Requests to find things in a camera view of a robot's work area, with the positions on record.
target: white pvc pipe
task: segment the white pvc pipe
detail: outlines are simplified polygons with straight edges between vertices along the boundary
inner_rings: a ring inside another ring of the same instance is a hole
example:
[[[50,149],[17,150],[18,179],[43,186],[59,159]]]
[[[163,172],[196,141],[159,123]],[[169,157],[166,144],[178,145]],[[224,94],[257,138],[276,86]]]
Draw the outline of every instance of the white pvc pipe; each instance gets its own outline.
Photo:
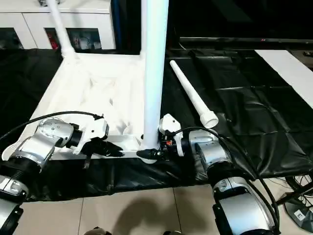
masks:
[[[163,70],[169,0],[147,0],[144,133],[141,148],[159,148]]]
[[[209,108],[205,105],[204,101],[201,99],[199,94],[193,88],[193,86],[188,81],[185,74],[181,71],[179,66],[176,64],[174,60],[171,60],[170,65],[174,70],[176,76],[178,77],[182,87],[186,91],[189,99],[191,100],[192,104],[194,105],[195,109],[197,110],[200,121],[205,128],[212,128],[217,125],[219,119],[215,115],[214,112],[209,110]]]
[[[56,0],[47,0],[50,12],[55,23],[55,31],[57,32],[59,42],[61,44],[61,53],[63,57],[74,55],[75,50],[72,47],[66,29],[63,26],[61,14],[58,9]]]

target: white cabinet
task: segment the white cabinet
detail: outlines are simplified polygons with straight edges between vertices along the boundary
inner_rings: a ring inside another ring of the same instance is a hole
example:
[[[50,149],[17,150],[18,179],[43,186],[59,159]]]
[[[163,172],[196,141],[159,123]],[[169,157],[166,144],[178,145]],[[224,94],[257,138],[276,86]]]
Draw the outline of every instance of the white cabinet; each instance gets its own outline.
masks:
[[[49,13],[23,13],[26,23],[38,48],[52,49],[47,36],[47,29],[54,28],[53,18]],[[61,13],[64,27],[69,31],[81,29],[98,35],[102,49],[114,49],[113,27],[110,14]]]
[[[22,13],[0,13],[0,34],[15,32],[24,49],[36,48]]]
[[[111,0],[63,0],[59,10],[72,44],[85,37],[92,45],[115,49]],[[0,35],[4,30],[15,31],[24,49],[51,49],[55,40],[51,39],[55,30],[49,8],[37,0],[0,0]]]

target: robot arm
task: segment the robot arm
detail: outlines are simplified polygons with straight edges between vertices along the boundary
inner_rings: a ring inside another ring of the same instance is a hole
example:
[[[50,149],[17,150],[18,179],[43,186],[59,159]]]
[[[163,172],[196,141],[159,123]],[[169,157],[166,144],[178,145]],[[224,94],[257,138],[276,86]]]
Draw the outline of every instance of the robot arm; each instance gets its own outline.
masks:
[[[90,128],[93,126],[97,127],[96,131]],[[108,130],[103,118],[95,120],[83,131],[77,125],[55,117],[42,120],[35,134],[25,139],[8,161],[0,165],[0,234],[11,235],[15,231],[23,213],[20,205],[26,199],[30,185],[54,153],[55,147],[74,146],[76,154],[84,153],[86,143],[93,138],[102,141],[107,137]]]
[[[189,143],[213,188],[215,221],[222,235],[272,235],[272,217],[248,185],[217,138],[206,131],[191,131]]]
[[[15,231],[23,210],[20,205],[29,194],[29,187],[38,177],[52,156],[55,147],[72,147],[76,154],[108,153],[108,143],[103,142],[108,134],[108,125],[103,118],[95,120],[83,131],[51,117],[38,125],[35,134],[27,138],[0,165],[0,234],[11,235]],[[177,139],[166,140],[165,150],[173,153],[178,149]],[[236,165],[215,136],[206,131],[191,131],[189,146],[194,155],[199,155],[203,168],[213,188],[216,204],[213,206],[215,221],[222,235],[273,235],[274,222],[264,202],[248,185],[244,172]],[[121,150],[114,145],[114,155]],[[138,155],[162,155],[164,151],[143,150]]]

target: white pipe fitting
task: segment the white pipe fitting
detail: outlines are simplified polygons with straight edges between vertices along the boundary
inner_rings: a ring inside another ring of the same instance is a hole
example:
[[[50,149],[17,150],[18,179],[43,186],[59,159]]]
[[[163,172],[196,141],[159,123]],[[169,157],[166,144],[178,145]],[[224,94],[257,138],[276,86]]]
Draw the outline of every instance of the white pipe fitting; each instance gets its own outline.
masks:
[[[61,53],[63,57],[66,57],[68,55],[74,55],[75,50],[72,47],[67,31],[65,27],[63,26],[61,14],[58,9],[58,5],[56,0],[47,0],[47,4],[50,8],[50,12],[53,17],[53,21],[55,23],[55,31],[57,32],[58,39],[61,44]]]
[[[194,105],[195,109],[197,110],[200,121],[205,128],[212,128],[217,125],[219,119],[215,115],[215,113],[206,106],[204,101],[201,99],[199,94],[193,88],[193,86],[188,81],[185,74],[181,71],[179,66],[176,64],[174,60],[171,60],[170,65],[174,70],[177,78],[179,79],[182,87],[186,91],[189,99],[191,100],[192,104]]]

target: white table surface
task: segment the white table surface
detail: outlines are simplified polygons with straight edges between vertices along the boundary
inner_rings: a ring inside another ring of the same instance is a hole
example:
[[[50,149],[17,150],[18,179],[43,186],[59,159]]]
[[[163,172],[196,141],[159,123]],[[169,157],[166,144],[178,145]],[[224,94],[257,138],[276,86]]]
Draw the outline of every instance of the white table surface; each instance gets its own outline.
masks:
[[[61,13],[101,13],[109,14],[111,0],[61,0]],[[9,12],[50,12],[40,6],[38,0],[0,0],[0,13]]]

